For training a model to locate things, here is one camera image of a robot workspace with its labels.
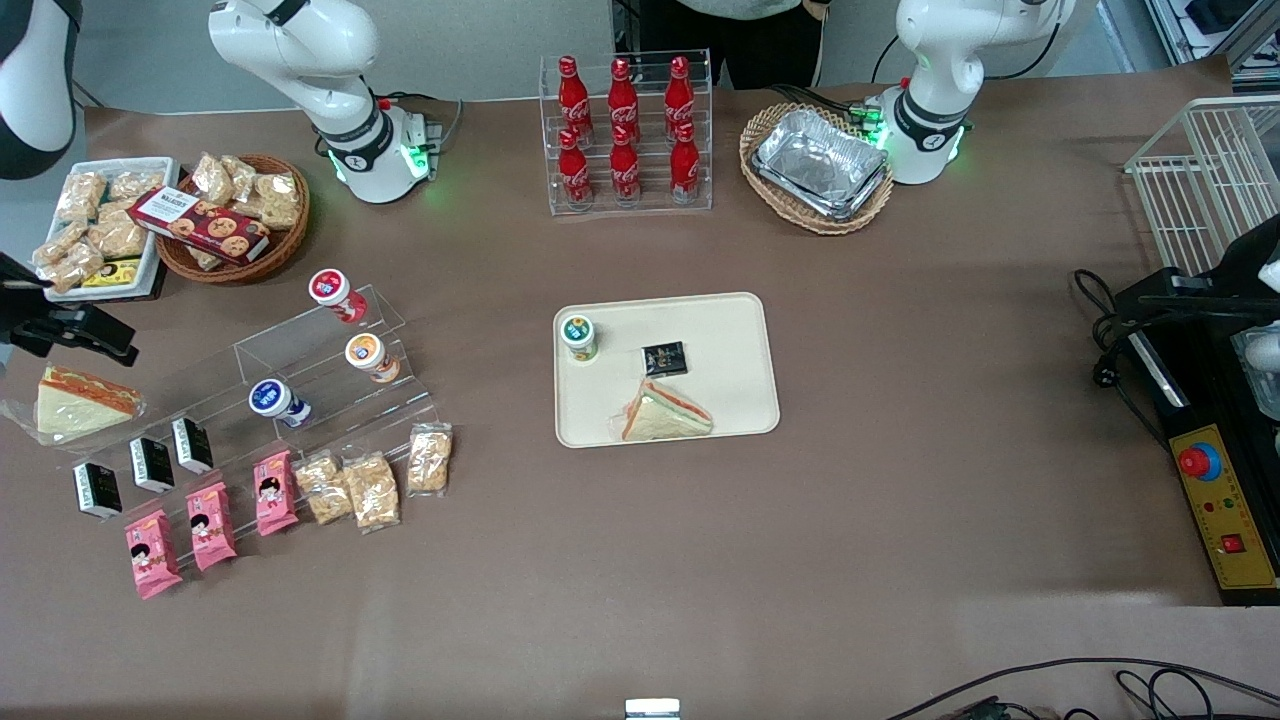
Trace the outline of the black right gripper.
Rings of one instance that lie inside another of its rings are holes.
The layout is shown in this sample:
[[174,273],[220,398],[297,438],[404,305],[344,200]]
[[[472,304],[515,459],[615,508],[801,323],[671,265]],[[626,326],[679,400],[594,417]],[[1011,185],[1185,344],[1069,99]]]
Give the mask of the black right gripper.
[[136,331],[114,316],[93,318],[93,342],[83,334],[84,313],[79,305],[54,304],[45,297],[49,287],[23,263],[1,252],[1,337],[18,348],[91,347],[123,366],[133,366],[140,350],[132,346]]

